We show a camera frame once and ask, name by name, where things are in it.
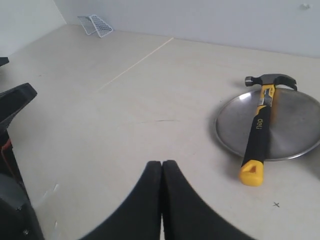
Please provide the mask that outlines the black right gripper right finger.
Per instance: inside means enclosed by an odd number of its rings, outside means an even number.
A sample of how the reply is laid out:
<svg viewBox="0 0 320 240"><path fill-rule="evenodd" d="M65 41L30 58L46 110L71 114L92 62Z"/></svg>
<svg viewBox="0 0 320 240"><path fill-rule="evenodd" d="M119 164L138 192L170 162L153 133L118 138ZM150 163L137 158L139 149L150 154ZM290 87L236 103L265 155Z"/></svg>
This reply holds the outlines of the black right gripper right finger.
<svg viewBox="0 0 320 240"><path fill-rule="evenodd" d="M174 160L162 163L162 217L166 240L251 240L210 208Z"/></svg>

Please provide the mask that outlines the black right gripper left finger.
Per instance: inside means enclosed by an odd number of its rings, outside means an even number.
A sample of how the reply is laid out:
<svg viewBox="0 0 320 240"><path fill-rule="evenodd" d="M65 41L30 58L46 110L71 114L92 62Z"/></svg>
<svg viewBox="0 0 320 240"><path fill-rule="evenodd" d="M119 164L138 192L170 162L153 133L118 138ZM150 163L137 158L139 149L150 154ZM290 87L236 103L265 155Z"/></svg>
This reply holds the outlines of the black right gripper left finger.
<svg viewBox="0 0 320 240"><path fill-rule="evenodd" d="M149 161L123 203L84 240L159 240L162 165Z"/></svg>

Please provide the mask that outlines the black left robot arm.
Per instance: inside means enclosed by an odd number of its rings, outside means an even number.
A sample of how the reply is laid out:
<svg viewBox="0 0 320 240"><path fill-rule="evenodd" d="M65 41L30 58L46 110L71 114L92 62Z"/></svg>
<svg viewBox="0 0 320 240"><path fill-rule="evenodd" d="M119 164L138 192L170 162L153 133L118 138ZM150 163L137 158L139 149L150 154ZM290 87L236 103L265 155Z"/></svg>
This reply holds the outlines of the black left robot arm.
<svg viewBox="0 0 320 240"><path fill-rule="evenodd" d="M36 238L160 238L162 166L134 143L140 121L120 121L116 101L70 80L21 75L0 92L0 169L25 194Z"/></svg>

